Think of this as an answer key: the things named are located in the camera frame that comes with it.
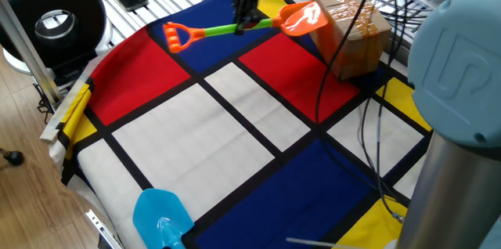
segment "orange toy shovel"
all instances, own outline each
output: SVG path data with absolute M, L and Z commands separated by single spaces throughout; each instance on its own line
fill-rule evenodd
M 280 9 L 278 17 L 263 19 L 254 26 L 245 29 L 245 31 L 267 27 L 280 27 L 284 34 L 289 36 L 300 36 L 325 25 L 327 25 L 327 18 L 320 9 L 319 4 L 310 1 L 286 5 Z M 221 34 L 232 34 L 237 27 L 237 24 L 230 24 L 197 29 L 179 23 L 168 22 L 164 25 L 164 33 L 167 38 L 169 50 L 173 53 L 177 53 L 188 48 L 194 41 L 198 41 L 201 38 L 214 37 Z M 184 30 L 189 34 L 189 39 L 184 45 L 181 45 L 176 29 Z

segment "metal pole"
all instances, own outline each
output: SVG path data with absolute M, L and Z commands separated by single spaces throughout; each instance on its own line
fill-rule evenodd
M 501 162 L 436 132 L 397 249 L 476 249 L 501 213 Z
M 41 61 L 40 56 L 34 49 L 33 44 L 7 0 L 0 0 L 0 24 L 14 46 L 16 46 L 23 61 L 30 68 L 31 73 L 49 99 L 50 104 L 55 106 L 56 103 L 63 99 L 63 96 L 57 88 L 56 83 L 50 77 L 47 68 L 45 68 L 44 63 Z

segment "cardboard box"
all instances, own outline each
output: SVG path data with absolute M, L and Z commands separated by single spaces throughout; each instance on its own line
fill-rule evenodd
M 329 63 L 346 34 L 362 0 L 316 0 L 329 23 L 310 33 L 312 40 Z M 334 61 L 332 71 L 345 80 L 377 69 L 388 43 L 391 26 L 369 0 Z

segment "red square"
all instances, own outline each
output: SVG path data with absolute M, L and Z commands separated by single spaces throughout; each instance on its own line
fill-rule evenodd
M 315 121 L 316 98 L 326 65 L 285 34 L 278 34 L 240 60 L 304 115 Z M 322 122 L 359 93 L 349 82 L 329 74 L 320 101 Z
M 105 125 L 189 78 L 143 28 L 123 41 L 92 72 L 88 105 Z

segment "black cable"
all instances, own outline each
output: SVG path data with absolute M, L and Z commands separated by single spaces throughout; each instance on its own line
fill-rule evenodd
M 401 20 L 394 20 L 392 18 L 387 18 L 385 17 L 386 21 L 391 21 L 393 23 L 406 23 L 408 25 L 421 25 L 422 23 L 419 23 L 419 22 L 404 22 L 404 21 L 401 21 Z
M 368 105 L 369 105 L 369 100 L 367 101 L 366 108 L 364 109 L 364 114 L 362 116 L 362 119 L 365 119 L 365 117 L 366 117 Z M 360 132 L 363 132 L 364 125 L 365 125 L 365 121 L 362 121 L 362 126 L 360 127 Z M 363 149 L 364 155 L 366 157 L 367 164 L 369 165 L 370 169 L 373 171 L 374 175 L 377 175 L 377 170 L 374 167 L 374 163 L 373 163 L 372 159 L 370 158 L 369 154 L 367 153 L 367 148 L 366 148 L 366 144 L 365 144 L 365 140 L 364 140 L 364 135 L 361 135 L 361 141 L 362 141 L 361 142 L 362 149 Z M 387 190 L 387 192 L 392 197 L 396 197 L 395 194 L 393 193 L 393 191 L 391 191 L 391 189 L 386 185 L 386 183 L 382 182 L 382 184 L 383 184 L 383 187 Z
M 395 14 L 395 13 L 387 13 L 385 11 L 380 11 L 380 13 L 383 14 L 383 15 L 395 16 L 397 18 L 403 17 L 402 15 L 398 15 L 398 14 Z M 424 18 L 427 18 L 427 16 L 411 16 L 411 17 L 409 17 L 409 19 L 424 19 Z
M 360 13 L 363 9 L 363 6 L 366 4 L 366 1 L 367 0 L 362 0 L 361 3 L 360 3 L 360 6 L 359 8 L 357 9 L 357 12 L 355 13 L 355 15 L 353 16 L 353 19 L 346 31 L 346 33 L 344 34 L 344 37 L 343 39 L 341 40 L 341 43 L 339 44 L 339 46 L 337 47 L 336 49 L 336 52 L 334 53 L 334 55 L 332 56 L 332 59 L 330 60 L 330 62 L 327 64 L 326 66 L 326 71 L 323 75 L 323 78 L 322 78 L 322 82 L 320 83 L 320 88 L 319 88 L 319 94 L 317 95 L 317 99 L 316 99 L 316 106 L 315 106 L 315 122 L 316 122 L 316 127 L 317 127 L 317 132 L 319 134 L 319 138 L 320 138 L 320 142 L 322 143 L 323 145 L 323 148 L 325 149 L 325 151 L 327 152 L 327 154 L 329 155 L 329 157 L 337 164 L 339 165 L 343 170 L 345 170 L 348 174 L 350 174 L 351 176 L 353 176 L 354 178 L 358 179 L 360 182 L 363 182 L 365 185 L 367 185 L 368 187 L 370 187 L 371 189 L 374 189 L 374 190 L 377 190 L 377 188 L 375 186 L 373 186 L 371 183 L 368 183 L 365 179 L 362 179 L 360 178 L 359 176 L 357 176 L 353 171 L 351 171 L 350 169 L 348 169 L 347 167 L 345 167 L 338 159 L 336 159 L 336 157 L 330 152 L 329 148 L 327 147 L 326 143 L 324 142 L 324 140 L 322 139 L 322 133 L 321 133 L 321 130 L 320 130 L 320 123 L 319 123 L 319 107 L 320 107 L 320 99 L 322 97 L 322 91 L 323 91 L 323 88 L 326 84 L 326 79 L 327 79 L 327 76 L 329 75 L 329 72 L 330 72 L 330 68 L 332 67 L 334 61 L 336 60 L 337 56 L 339 55 L 341 49 L 343 48 L 343 45 L 344 43 L 347 41 L 348 39 L 348 36 L 351 32 L 351 30 L 353 29 L 353 27 L 355 26 L 355 23 L 356 23 L 356 20 L 359 18 L 360 16 Z
M 405 6 L 404 6 L 404 20 L 407 20 L 407 0 L 405 0 Z M 397 1 L 395 0 L 395 9 L 398 8 L 398 5 L 397 5 Z M 405 31 L 405 23 L 402 25 L 402 32 L 401 32 L 401 36 L 400 36 L 400 39 L 398 40 L 398 44 L 395 48 L 395 40 L 396 40 L 396 33 L 398 31 L 398 21 L 396 20 L 395 21 L 395 31 L 394 31 L 394 35 L 393 35 L 393 42 L 391 43 L 391 49 L 390 49 L 390 56 L 389 56 L 389 60 L 388 60 L 388 66 L 391 65 L 391 62 L 393 61 L 393 59 L 395 58 L 395 55 L 397 54 L 398 50 L 400 49 L 400 46 L 402 45 L 402 40 L 403 40 L 403 35 L 404 35 L 404 31 Z M 382 93 L 382 98 L 385 99 L 386 98 L 386 91 L 387 91 L 387 84 L 384 85 L 384 88 L 383 88 L 383 93 Z M 366 107 L 364 109 L 364 114 L 362 116 L 362 147 L 364 149 L 364 152 L 366 152 L 366 148 L 365 148 L 365 143 L 364 143 L 364 138 L 363 138 L 363 127 L 364 127 L 364 122 L 365 122 L 365 117 L 366 117 L 366 113 L 367 113 L 367 109 L 369 107 L 369 101 L 370 99 L 367 100 L 367 103 L 366 103 Z M 377 115 L 377 155 L 376 155 L 376 160 L 377 160 L 377 166 L 376 166 L 376 169 L 377 169 L 377 186 L 378 186 L 378 191 L 380 193 L 380 196 L 381 196 L 381 200 L 383 202 L 383 205 L 384 207 L 387 209 L 388 212 L 391 213 L 391 215 L 398 219 L 400 222 L 403 221 L 403 217 L 394 213 L 390 208 L 389 206 L 387 205 L 387 202 L 386 202 L 386 197 L 384 196 L 383 194 L 383 190 L 382 190 L 382 179 L 380 177 L 380 122 L 381 122 L 381 114 L 382 114 L 382 110 L 383 110 L 383 104 L 380 103 L 380 106 L 379 106 L 379 110 L 378 110 L 378 115 Z

